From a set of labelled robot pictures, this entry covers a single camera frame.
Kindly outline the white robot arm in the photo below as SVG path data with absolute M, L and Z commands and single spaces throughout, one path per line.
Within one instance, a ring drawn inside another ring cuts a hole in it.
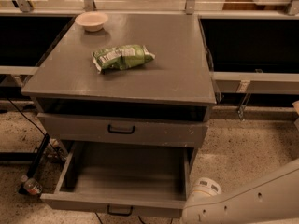
M 299 217 L 299 160 L 228 193 L 203 177 L 196 180 L 180 224 L 249 224 Z

